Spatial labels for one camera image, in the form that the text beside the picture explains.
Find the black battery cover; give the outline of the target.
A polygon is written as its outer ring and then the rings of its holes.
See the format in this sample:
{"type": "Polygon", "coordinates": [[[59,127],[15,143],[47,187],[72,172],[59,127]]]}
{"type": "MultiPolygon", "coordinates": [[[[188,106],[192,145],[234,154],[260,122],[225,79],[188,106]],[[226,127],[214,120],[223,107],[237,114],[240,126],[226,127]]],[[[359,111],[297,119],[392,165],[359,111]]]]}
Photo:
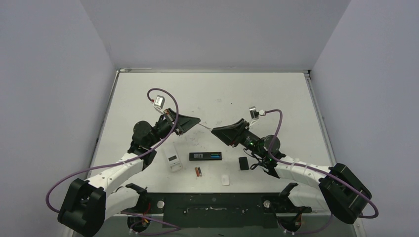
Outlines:
{"type": "Polygon", "coordinates": [[[241,171],[250,169],[247,157],[239,157],[238,160],[239,160],[239,167],[241,171]]]}

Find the white red remote control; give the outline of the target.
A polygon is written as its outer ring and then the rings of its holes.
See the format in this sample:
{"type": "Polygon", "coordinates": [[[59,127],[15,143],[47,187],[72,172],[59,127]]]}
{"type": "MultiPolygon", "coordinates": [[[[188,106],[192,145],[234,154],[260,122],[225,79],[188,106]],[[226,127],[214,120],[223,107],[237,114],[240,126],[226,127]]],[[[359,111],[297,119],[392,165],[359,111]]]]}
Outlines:
{"type": "Polygon", "coordinates": [[[163,153],[171,172],[178,172],[183,168],[180,156],[178,155],[174,144],[164,147],[163,153]]]}

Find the black bar tool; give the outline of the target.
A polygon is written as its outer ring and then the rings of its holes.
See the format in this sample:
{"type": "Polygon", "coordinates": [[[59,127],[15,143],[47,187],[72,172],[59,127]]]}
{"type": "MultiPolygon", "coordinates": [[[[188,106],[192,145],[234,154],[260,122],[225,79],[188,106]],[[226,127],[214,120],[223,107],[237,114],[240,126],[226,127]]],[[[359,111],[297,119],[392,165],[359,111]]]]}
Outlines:
{"type": "Polygon", "coordinates": [[[205,161],[211,160],[210,154],[220,153],[222,157],[222,152],[196,152],[189,153],[189,161],[205,161]]]}

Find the white battery cover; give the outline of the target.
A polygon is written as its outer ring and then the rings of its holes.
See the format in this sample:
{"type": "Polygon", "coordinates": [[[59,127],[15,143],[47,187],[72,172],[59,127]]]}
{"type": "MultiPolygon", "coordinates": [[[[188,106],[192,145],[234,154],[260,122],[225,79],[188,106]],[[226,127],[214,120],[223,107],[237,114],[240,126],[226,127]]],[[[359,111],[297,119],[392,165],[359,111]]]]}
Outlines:
{"type": "Polygon", "coordinates": [[[229,175],[226,175],[226,174],[221,175],[221,183],[222,183],[222,186],[229,186],[230,185],[229,175]]]}

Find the red AAA battery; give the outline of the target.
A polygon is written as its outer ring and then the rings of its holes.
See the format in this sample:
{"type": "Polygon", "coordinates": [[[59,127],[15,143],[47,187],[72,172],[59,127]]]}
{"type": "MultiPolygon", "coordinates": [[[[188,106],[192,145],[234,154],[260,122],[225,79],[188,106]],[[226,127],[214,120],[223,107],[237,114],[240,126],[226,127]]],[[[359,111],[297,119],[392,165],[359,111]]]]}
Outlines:
{"type": "Polygon", "coordinates": [[[199,177],[200,174],[199,174],[199,171],[198,171],[198,168],[197,167],[195,167],[195,172],[196,172],[196,176],[199,177]]]}

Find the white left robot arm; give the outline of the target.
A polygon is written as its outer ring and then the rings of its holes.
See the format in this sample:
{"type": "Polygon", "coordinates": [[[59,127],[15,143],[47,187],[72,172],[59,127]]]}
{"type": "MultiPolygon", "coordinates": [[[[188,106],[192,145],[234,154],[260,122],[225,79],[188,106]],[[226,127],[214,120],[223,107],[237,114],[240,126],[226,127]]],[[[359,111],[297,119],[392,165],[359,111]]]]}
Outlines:
{"type": "Polygon", "coordinates": [[[155,144],[165,141],[172,133],[183,135],[200,123],[196,117],[177,115],[166,109],[152,126],[139,121],[133,127],[130,147],[116,163],[102,166],[102,171],[86,180],[77,178],[67,190],[57,220],[84,237],[94,236],[113,215],[131,208],[142,212],[147,207],[146,190],[122,184],[145,170],[156,156],[155,144]]]}

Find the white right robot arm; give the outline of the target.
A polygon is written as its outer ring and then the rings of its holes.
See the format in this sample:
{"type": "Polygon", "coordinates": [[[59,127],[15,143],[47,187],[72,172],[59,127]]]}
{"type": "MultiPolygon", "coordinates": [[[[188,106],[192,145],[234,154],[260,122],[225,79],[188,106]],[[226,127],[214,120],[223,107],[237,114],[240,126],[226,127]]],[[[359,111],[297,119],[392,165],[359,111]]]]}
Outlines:
{"type": "Polygon", "coordinates": [[[279,151],[281,143],[277,136],[258,137],[250,131],[250,124],[244,119],[232,125],[213,128],[211,133],[227,146],[242,145],[259,156],[259,165],[265,168],[265,173],[305,184],[322,195],[316,202],[315,198],[297,192],[286,193],[279,198],[279,205],[284,211],[291,212],[298,206],[317,205],[347,224],[353,224],[358,218],[366,218],[362,212],[372,194],[346,165],[337,163],[334,166],[321,166],[298,161],[279,151]]]}

